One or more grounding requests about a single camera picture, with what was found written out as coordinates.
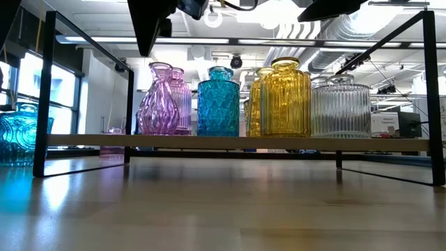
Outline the bright window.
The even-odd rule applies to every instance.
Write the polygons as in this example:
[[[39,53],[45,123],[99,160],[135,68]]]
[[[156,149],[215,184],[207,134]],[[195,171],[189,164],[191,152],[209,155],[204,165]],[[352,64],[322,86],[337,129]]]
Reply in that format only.
[[[20,59],[18,67],[0,61],[3,73],[0,88],[0,105],[16,100],[37,104],[40,95],[40,80],[43,60],[31,53]],[[77,95],[79,78],[63,68],[52,66],[49,117],[54,119],[51,133],[67,135],[76,131],[74,120],[77,118]]]

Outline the wooden shelf with black frame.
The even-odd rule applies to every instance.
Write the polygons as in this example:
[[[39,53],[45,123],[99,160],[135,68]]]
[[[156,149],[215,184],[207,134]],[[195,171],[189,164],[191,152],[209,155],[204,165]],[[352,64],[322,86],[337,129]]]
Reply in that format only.
[[[35,177],[45,176],[45,150],[47,146],[122,146],[125,149],[124,161],[130,161],[130,150],[135,146],[154,146],[174,149],[315,149],[335,151],[336,167],[342,168],[342,154],[345,151],[428,151],[431,154],[432,186],[446,185],[446,172],[443,157],[443,142],[440,136],[440,95],[438,90],[438,64],[435,13],[423,10],[403,23],[392,33],[379,40],[359,57],[361,59],[380,49],[385,43],[416,24],[422,23],[424,62],[426,71],[426,99],[429,117],[428,139],[339,139],[339,138],[292,138],[292,137],[192,137],[192,136],[144,136],[132,135],[50,135],[47,132],[49,118],[51,67],[54,55],[55,24],[60,20],[95,48],[101,46],[86,35],[76,25],[57,11],[46,14],[43,69],[38,104],[36,149],[33,164]]]

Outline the silver ventilation duct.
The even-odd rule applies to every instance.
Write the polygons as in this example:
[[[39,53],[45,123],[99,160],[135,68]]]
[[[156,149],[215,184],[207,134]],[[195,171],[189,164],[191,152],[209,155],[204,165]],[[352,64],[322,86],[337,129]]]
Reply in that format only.
[[[386,27],[398,14],[401,6],[371,6],[364,3],[350,15],[341,15],[331,21],[318,34],[321,40],[369,40]],[[321,72],[345,55],[345,52],[327,52],[322,48],[306,49],[301,55],[307,70]]]

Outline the teal diamond pattern glass vase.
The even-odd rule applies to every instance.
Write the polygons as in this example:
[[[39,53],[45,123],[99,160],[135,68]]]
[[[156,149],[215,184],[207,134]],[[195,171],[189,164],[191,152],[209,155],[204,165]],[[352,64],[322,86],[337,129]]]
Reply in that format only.
[[[198,85],[197,135],[238,137],[240,85],[224,66],[213,66],[208,73],[210,79]]]

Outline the black monitor back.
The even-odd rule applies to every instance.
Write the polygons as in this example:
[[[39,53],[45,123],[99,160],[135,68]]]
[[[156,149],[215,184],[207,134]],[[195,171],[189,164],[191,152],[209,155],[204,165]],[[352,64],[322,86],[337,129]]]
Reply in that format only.
[[[422,136],[421,118],[419,114],[398,112],[399,136],[416,138]]]

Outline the white ceiling conduit pipes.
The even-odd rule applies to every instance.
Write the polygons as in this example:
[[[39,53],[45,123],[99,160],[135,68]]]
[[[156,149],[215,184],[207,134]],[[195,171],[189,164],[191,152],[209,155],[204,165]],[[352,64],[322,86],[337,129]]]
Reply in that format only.
[[[263,28],[275,29],[278,27],[274,38],[281,39],[315,39],[321,32],[321,22],[298,22],[296,16],[270,16],[266,17],[262,22]],[[263,62],[263,66],[270,66],[273,59],[279,57],[295,57],[297,58],[303,49],[297,47],[271,47]]]

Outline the white equipment sign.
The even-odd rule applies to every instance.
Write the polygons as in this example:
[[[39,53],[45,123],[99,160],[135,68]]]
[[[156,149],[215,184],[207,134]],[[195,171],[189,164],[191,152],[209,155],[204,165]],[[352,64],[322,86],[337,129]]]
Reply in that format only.
[[[371,133],[381,134],[394,132],[399,129],[397,112],[381,112],[371,114]]]

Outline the pink twisted glass vase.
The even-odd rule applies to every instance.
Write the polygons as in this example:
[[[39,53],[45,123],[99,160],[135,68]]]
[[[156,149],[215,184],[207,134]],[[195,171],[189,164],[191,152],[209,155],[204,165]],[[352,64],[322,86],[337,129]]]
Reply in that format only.
[[[179,122],[179,112],[171,95],[173,67],[168,63],[149,64],[153,82],[137,111],[142,135],[173,135]]]

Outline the wide clear ribbed glass vase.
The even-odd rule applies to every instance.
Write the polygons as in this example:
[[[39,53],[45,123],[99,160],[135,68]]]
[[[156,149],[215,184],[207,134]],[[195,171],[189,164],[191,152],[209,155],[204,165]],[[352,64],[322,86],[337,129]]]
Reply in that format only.
[[[328,77],[327,84],[312,89],[312,137],[370,138],[370,90],[354,76]]]

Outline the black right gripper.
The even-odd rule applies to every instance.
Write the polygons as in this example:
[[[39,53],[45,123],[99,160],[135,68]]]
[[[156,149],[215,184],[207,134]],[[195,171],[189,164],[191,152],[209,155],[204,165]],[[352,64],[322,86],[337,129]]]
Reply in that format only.
[[[337,17],[340,14],[351,14],[359,10],[368,0],[314,0],[298,16],[299,22],[313,22]]]

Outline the black aluminium table frame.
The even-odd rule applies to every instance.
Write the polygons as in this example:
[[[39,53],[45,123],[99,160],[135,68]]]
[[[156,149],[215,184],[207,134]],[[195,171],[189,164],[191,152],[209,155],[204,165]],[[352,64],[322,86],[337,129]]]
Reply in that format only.
[[[47,159],[75,158],[99,156],[99,150],[68,149],[49,151]],[[265,159],[265,160],[336,160],[335,153],[254,153],[254,152],[198,152],[198,151],[137,151],[132,157],[153,158],[228,158],[228,159]],[[430,167],[431,158],[421,156],[373,155],[373,154],[342,154],[342,160],[361,160],[383,162],[396,165]]]

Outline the white ceiling air duct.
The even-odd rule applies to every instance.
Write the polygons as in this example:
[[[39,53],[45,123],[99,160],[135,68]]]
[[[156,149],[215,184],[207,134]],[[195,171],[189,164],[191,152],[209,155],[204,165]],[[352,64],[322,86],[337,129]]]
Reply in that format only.
[[[215,63],[212,60],[209,47],[192,45],[187,49],[187,61],[192,64],[201,82],[210,79],[208,70],[212,68]]]

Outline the overhead beam with light strips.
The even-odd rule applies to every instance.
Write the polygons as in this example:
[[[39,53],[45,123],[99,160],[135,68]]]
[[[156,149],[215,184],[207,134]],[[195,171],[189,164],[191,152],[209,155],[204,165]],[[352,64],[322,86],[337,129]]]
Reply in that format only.
[[[137,44],[134,37],[106,37],[98,36],[91,39],[100,44]],[[61,44],[91,44],[81,36],[56,35],[56,40]],[[260,47],[332,47],[332,48],[360,48],[365,49],[374,46],[377,41],[359,40],[305,40],[305,39],[277,39],[277,38],[193,38],[174,37],[157,38],[155,45],[230,45],[230,46],[260,46]],[[421,42],[387,42],[383,49],[414,49],[424,47]],[[446,50],[446,42],[436,43],[437,50]]]

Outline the wide yellow ribbed glass vase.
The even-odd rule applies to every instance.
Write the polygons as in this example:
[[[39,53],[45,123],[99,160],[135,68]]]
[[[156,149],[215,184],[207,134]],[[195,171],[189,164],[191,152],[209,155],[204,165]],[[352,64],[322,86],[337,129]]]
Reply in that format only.
[[[295,57],[276,58],[261,78],[261,135],[311,136],[311,80]]]

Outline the teal medallion embossed glass vase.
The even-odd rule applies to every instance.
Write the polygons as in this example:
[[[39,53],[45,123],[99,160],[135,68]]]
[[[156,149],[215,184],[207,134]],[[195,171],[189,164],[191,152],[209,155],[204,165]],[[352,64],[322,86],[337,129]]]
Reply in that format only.
[[[32,167],[38,104],[17,102],[15,111],[0,112],[0,167]]]

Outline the black ceiling track lights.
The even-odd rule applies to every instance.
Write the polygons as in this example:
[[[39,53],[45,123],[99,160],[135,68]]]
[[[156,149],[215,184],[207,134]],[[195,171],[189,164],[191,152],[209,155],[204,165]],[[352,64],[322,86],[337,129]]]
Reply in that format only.
[[[365,61],[370,60],[371,57],[361,56],[361,53],[349,54],[345,57],[341,69],[343,72],[354,71],[356,68],[364,64]]]

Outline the slim pink ribbed glass vase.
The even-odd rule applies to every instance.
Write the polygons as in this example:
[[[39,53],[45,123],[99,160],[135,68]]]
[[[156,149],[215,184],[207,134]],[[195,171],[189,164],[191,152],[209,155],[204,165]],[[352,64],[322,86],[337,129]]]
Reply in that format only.
[[[171,82],[169,84],[171,95],[176,102],[179,120],[175,131],[176,135],[190,135],[192,131],[191,111],[192,92],[184,80],[184,70],[173,68]]]

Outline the wide pink ribbed glass vase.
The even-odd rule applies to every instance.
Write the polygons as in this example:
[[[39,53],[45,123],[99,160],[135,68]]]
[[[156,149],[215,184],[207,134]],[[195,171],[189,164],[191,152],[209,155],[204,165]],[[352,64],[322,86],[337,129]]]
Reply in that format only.
[[[104,135],[123,135],[121,128],[110,128]],[[100,146],[100,158],[104,161],[123,162],[125,154],[124,146]]]

